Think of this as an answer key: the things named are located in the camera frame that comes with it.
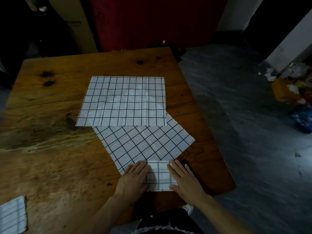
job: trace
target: hand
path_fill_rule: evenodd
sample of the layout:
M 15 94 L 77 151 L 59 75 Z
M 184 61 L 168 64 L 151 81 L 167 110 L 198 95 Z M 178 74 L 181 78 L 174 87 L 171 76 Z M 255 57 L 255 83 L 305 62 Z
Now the hand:
M 205 202 L 209 195 L 204 192 L 189 166 L 185 164 L 183 167 L 178 160 L 174 161 L 173 159 L 170 160 L 170 164 L 167 164 L 167 168 L 177 181 L 178 186 L 170 185 L 169 188 L 178 193 L 189 205 L 197 206 L 201 202 Z
M 134 204 L 148 188 L 148 185 L 142 186 L 148 170 L 146 160 L 129 165 L 118 181 L 114 197 L 125 202 L 127 206 Z

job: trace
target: floor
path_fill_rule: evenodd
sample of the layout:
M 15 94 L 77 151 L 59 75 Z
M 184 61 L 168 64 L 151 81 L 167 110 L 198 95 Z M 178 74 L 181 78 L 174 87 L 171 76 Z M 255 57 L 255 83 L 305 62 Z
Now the floor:
M 237 184 L 215 199 L 258 233 L 308 233 L 312 134 L 292 127 L 291 106 L 276 102 L 270 83 L 258 75 L 261 62 L 250 48 L 211 44 L 188 49 L 179 65 Z M 7 95 L 1 88 L 0 110 Z M 197 209 L 191 217 L 205 233 L 216 233 Z

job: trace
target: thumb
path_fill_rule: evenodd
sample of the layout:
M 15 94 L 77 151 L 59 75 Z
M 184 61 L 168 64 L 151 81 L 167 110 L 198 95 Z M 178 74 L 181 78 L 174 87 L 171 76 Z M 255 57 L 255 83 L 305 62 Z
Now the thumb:
M 140 192 L 141 192 L 141 193 L 144 193 L 144 192 L 147 190 L 148 187 L 149 187 L 148 184 L 144 184 L 144 185 L 141 187 Z
M 180 188 L 176 185 L 169 185 L 169 189 L 175 191 L 176 193 L 178 193 L 178 195 L 180 195 Z

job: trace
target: person's left hand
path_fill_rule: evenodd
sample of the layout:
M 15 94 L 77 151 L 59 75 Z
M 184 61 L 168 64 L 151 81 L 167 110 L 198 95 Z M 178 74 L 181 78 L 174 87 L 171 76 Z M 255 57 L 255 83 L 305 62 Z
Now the person's left hand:
M 114 196 L 125 202 L 127 206 L 134 204 L 148 188 L 148 185 L 142 186 L 148 170 L 146 160 L 129 165 L 118 181 Z

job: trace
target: table top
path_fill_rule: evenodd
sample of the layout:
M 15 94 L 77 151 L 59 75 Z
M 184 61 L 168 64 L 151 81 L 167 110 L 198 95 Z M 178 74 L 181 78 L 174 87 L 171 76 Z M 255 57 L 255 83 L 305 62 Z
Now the table top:
M 211 195 L 236 187 L 169 47 L 27 59 L 0 125 L 0 204 L 26 195 L 27 233 L 71 233 L 115 191 L 111 157 L 91 127 L 75 126 L 97 75 L 164 77 L 167 112 L 195 138 L 178 160 Z M 183 204 L 175 192 L 147 192 L 118 224 Z

